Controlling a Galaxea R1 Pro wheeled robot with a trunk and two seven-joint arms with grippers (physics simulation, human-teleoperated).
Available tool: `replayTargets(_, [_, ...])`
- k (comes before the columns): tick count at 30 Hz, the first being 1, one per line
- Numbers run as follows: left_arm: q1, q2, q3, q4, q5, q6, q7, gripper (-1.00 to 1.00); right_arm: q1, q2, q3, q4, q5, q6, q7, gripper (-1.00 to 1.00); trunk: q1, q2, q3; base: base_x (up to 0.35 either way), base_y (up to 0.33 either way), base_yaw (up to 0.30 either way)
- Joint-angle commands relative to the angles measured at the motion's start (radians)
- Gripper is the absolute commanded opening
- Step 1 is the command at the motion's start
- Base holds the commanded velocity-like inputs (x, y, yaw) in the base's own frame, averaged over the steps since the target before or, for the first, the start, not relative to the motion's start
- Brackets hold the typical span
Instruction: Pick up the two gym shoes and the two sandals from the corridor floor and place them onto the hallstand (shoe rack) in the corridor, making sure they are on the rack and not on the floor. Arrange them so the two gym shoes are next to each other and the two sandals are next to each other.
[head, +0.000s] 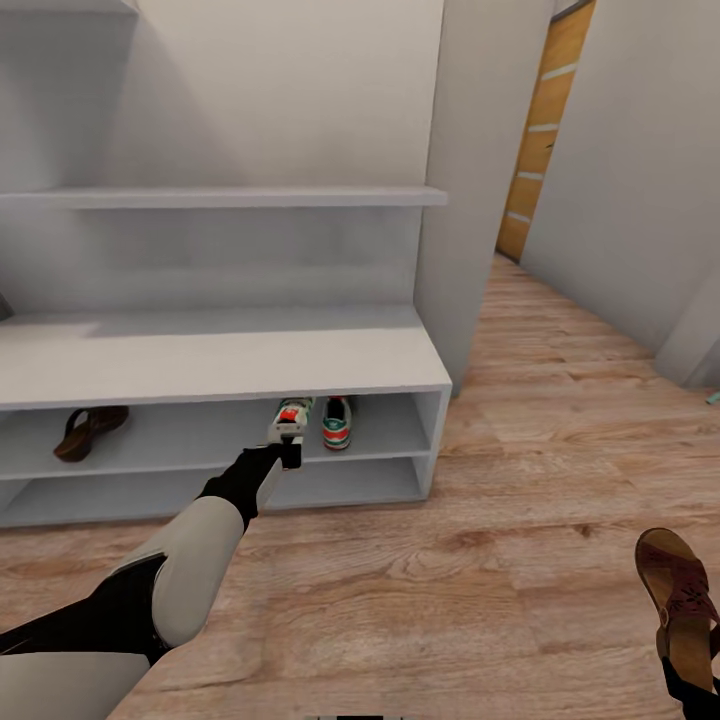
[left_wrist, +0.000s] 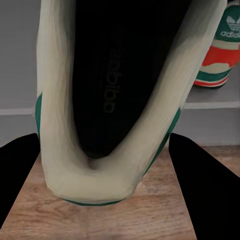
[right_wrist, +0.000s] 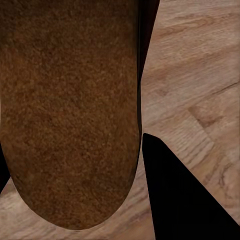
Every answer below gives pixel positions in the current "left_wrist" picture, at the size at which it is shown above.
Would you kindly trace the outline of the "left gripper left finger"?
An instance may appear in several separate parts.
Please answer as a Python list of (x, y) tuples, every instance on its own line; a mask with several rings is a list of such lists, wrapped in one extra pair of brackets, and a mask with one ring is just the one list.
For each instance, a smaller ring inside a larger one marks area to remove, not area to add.
[(0, 229), (39, 153), (36, 133), (16, 138), (0, 148)]

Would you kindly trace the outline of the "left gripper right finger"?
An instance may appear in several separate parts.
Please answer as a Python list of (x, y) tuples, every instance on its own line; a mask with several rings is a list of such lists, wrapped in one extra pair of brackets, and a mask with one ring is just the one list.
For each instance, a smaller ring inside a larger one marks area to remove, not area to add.
[(191, 139), (176, 133), (169, 137), (197, 240), (240, 240), (240, 178)]

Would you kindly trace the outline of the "gym shoe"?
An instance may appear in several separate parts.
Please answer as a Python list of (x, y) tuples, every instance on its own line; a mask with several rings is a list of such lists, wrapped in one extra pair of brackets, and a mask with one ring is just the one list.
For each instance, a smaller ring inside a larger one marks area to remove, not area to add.
[(215, 90), (228, 80), (240, 60), (240, 0), (227, 0), (211, 46), (200, 67), (193, 88)]
[(47, 188), (130, 198), (163, 150), (228, 0), (41, 0), (35, 118)]

